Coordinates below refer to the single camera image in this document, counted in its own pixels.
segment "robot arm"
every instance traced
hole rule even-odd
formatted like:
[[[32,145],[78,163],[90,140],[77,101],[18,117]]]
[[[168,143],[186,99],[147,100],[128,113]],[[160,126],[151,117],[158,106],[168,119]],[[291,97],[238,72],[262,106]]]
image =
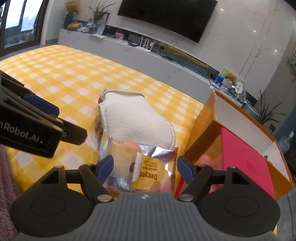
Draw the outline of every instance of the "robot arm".
[[[82,144],[85,129],[59,118],[59,108],[0,71],[0,143],[53,157],[59,141]]]
[[[12,205],[15,241],[278,240],[277,203],[238,168],[215,171],[179,157],[182,166],[193,179],[177,200],[171,193],[121,193],[114,200],[103,187],[112,156],[78,170],[56,166]],[[84,195],[67,183],[80,184]],[[211,184],[224,187],[208,194]]]

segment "blue gripper pad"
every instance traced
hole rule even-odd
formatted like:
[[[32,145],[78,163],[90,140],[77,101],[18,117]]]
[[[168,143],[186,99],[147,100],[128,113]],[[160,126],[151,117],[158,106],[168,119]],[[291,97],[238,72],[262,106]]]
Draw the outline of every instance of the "blue gripper pad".
[[[111,155],[106,156],[103,160],[98,163],[96,178],[103,185],[108,176],[113,171],[114,159]]]
[[[59,108],[57,106],[49,103],[48,101],[33,93],[25,95],[23,99],[48,115],[52,114],[54,116],[59,116]]]
[[[195,178],[194,170],[196,169],[195,165],[186,160],[185,157],[180,156],[177,160],[178,171],[181,174],[184,181],[189,184]]]

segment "teddy bear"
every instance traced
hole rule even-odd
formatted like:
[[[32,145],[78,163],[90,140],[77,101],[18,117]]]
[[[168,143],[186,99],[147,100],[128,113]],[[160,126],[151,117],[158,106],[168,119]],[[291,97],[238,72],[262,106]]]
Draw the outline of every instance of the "teddy bear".
[[[98,107],[99,107],[99,111],[94,121],[94,129],[95,129],[95,133],[98,141],[98,149],[100,149],[101,139],[103,135],[103,126],[102,126],[102,119],[101,119],[101,113],[100,113],[100,106]]]
[[[237,75],[235,73],[233,73],[232,71],[230,71],[228,74],[225,75],[225,78],[228,82],[233,83],[233,81],[236,80]]]

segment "foil snack bag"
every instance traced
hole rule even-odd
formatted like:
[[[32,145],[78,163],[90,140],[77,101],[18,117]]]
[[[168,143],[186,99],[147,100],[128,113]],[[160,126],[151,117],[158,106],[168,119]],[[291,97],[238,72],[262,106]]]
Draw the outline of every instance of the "foil snack bag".
[[[104,132],[98,162],[107,155],[114,158],[114,168],[104,183],[111,193],[172,192],[175,183],[177,148],[118,143]]]

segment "pink blanket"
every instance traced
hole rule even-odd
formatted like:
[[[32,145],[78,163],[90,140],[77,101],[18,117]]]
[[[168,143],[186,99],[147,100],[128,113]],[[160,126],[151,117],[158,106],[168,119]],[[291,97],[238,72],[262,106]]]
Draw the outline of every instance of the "pink blanket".
[[[15,184],[6,147],[0,145],[0,236],[4,240],[10,240],[17,234],[9,209],[19,195],[20,191]]]

